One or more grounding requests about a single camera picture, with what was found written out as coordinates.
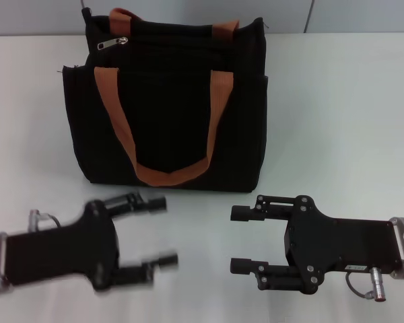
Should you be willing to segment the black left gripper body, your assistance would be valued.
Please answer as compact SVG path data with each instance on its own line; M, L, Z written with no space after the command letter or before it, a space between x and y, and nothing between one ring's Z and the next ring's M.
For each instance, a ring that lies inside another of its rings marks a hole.
M101 291L112 285L118 257L112 218L102 201L92 201L72 224L9 236L5 277L17 286L79 274Z

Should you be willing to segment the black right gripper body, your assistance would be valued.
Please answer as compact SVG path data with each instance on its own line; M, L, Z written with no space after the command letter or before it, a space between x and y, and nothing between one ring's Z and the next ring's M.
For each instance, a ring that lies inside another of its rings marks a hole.
M288 224L284 244L289 265L296 276L287 278L285 290L313 294L332 271L353 272L361 266L390 274L400 267L400 254L390 221L339 219L321 213L312 198L285 200Z

